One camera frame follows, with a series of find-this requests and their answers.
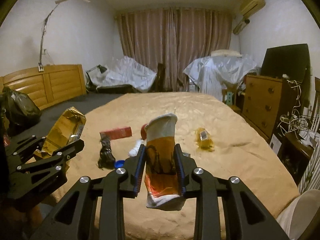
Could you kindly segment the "black crumpled wrapper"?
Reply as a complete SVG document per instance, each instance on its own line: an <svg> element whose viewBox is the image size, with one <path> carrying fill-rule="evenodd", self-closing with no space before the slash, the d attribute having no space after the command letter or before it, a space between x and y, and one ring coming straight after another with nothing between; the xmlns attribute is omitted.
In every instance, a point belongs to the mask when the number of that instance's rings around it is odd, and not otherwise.
<svg viewBox="0 0 320 240"><path fill-rule="evenodd" d="M100 169L114 169L114 164L116 162L115 157L112 154L111 142L108 136L105 136L100 139L101 150L99 153L98 167Z"/></svg>

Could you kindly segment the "yellow plastic bottle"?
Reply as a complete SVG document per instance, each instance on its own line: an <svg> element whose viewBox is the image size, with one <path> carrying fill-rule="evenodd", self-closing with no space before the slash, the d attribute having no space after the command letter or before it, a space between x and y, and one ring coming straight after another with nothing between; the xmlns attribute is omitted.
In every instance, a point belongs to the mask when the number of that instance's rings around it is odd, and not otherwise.
<svg viewBox="0 0 320 240"><path fill-rule="evenodd" d="M214 143L210 133L203 127L199 127L195 131L197 146L205 151L212 152L214 150Z"/></svg>

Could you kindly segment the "blue bottle cap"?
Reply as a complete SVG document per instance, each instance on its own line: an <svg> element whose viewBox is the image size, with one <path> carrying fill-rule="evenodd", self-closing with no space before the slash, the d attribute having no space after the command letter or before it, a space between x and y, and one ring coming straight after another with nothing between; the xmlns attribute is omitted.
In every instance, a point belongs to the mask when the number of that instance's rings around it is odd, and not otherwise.
<svg viewBox="0 0 320 240"><path fill-rule="evenodd" d="M121 168L121 167L124 166L124 163L125 163L125 160L117 160L117 161L114 163L114 168L115 168L115 169Z"/></svg>

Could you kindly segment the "air conditioner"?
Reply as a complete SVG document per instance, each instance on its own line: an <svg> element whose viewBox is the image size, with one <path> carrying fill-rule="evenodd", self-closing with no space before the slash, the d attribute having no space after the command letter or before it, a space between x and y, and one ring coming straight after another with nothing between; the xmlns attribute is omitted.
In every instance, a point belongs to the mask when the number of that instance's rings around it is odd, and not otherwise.
<svg viewBox="0 0 320 240"><path fill-rule="evenodd" d="M266 5L265 0L244 0L240 5L240 14L247 19Z"/></svg>

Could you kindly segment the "white pillow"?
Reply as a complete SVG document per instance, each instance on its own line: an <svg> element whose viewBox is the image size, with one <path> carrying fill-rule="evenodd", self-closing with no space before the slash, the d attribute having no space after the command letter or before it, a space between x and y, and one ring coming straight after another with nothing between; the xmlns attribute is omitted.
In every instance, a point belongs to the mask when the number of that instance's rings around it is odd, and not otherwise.
<svg viewBox="0 0 320 240"><path fill-rule="evenodd" d="M228 49L219 49L212 51L210 54L211 57L215 56L234 56L234 57L242 57L242 55L235 50L228 50Z"/></svg>

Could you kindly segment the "black garbage bag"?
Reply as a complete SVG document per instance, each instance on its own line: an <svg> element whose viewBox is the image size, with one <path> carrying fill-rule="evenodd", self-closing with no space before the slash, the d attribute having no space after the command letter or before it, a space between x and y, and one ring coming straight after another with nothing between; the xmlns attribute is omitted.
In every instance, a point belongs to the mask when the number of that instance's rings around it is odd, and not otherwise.
<svg viewBox="0 0 320 240"><path fill-rule="evenodd" d="M40 121L42 112L27 94L4 87L2 95L11 134L21 133Z"/></svg>

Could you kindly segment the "left white plastic cover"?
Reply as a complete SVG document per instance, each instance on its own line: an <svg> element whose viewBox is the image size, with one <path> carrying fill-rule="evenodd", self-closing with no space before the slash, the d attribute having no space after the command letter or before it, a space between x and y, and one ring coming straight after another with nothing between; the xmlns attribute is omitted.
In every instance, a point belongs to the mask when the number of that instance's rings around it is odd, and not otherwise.
<svg viewBox="0 0 320 240"><path fill-rule="evenodd" d="M131 86L139 92L146 93L157 76L156 72L128 56L119 60L113 59L104 66L107 67L107 71L99 79L101 83L98 89Z"/></svg>

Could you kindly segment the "white plastic cover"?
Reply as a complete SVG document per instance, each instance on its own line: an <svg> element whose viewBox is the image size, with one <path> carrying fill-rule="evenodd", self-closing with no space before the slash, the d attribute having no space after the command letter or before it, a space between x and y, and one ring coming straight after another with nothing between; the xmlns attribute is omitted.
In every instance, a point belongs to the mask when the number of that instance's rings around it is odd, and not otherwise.
<svg viewBox="0 0 320 240"><path fill-rule="evenodd" d="M139 92L146 93L157 76L156 72L128 56L119 60L113 59L104 66L107 67L107 71L99 79L101 83L98 89L131 86Z"/></svg>
<svg viewBox="0 0 320 240"><path fill-rule="evenodd" d="M222 101L224 89L245 88L247 74L259 74L261 68L245 54L237 56L208 56L195 59L183 71L199 87L199 92L214 96Z"/></svg>

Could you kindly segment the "red carton box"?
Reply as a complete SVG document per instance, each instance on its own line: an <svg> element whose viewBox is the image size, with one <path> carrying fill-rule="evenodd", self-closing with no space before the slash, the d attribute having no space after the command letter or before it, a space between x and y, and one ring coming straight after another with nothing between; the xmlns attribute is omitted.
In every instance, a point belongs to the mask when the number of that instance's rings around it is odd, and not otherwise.
<svg viewBox="0 0 320 240"><path fill-rule="evenodd" d="M117 140L128 138L132 136L132 130L130 126L122 127L122 128L114 128L106 131L100 132L100 137L108 137L110 140Z"/></svg>

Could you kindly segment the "striped cloth cover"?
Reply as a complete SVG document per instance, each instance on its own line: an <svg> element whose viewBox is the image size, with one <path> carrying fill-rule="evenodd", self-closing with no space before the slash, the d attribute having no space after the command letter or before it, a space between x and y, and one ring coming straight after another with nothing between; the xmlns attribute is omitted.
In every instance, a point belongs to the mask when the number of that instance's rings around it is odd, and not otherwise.
<svg viewBox="0 0 320 240"><path fill-rule="evenodd" d="M319 190L319 187L320 187L319 174L320 174L320 149L319 149L319 142L317 142L316 148L310 158L310 161L298 185L298 190L300 194L303 194L304 192L311 189Z"/></svg>

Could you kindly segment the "orange white snack bag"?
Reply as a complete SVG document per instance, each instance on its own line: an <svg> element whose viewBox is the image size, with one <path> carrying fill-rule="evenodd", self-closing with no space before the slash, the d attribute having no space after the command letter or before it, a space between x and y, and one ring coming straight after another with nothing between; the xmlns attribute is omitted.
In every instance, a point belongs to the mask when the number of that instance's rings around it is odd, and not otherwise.
<svg viewBox="0 0 320 240"><path fill-rule="evenodd" d="M162 211L180 211L181 196L174 162L177 116L167 113L151 120L146 131L146 167L144 183L148 192L146 207Z"/></svg>

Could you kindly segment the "black desk lamp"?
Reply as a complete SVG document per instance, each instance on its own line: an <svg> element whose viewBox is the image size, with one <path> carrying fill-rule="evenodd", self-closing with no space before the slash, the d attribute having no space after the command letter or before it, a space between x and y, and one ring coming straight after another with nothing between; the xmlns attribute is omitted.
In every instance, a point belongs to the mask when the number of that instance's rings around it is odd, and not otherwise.
<svg viewBox="0 0 320 240"><path fill-rule="evenodd" d="M107 71L107 67L102 65L97 65L85 72L86 74L86 91L88 93L96 93L100 87L101 81L99 80L103 77L104 72Z"/></svg>

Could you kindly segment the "white tissue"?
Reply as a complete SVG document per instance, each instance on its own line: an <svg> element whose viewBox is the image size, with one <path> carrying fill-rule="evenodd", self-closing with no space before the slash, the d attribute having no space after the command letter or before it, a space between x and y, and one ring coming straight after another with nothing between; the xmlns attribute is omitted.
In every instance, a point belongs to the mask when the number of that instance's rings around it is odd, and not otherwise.
<svg viewBox="0 0 320 240"><path fill-rule="evenodd" d="M129 156L129 157L135 157L135 156L137 156L141 144L144 145L144 144L145 144L145 140L138 139L138 140L136 141L135 146L129 151L128 156Z"/></svg>

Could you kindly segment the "gold foil bag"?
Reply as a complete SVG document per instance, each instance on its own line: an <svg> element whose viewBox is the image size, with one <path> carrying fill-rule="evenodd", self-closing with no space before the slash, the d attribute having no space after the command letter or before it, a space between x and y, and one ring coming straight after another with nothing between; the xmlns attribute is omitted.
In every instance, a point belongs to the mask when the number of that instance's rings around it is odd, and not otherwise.
<svg viewBox="0 0 320 240"><path fill-rule="evenodd" d="M35 158L47 159L66 145L80 139L86 117L76 108L66 109L49 131L41 149L33 152Z"/></svg>

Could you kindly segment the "right white plastic cover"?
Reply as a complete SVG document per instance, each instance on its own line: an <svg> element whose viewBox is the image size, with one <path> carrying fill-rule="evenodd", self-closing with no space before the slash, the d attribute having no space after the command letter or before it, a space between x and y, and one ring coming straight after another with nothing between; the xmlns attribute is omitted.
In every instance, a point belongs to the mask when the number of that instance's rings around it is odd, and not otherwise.
<svg viewBox="0 0 320 240"><path fill-rule="evenodd" d="M199 92L214 96L222 101L224 89L245 88L247 74L259 74L261 68L245 54L237 56L208 56L195 59L183 71L199 87Z"/></svg>

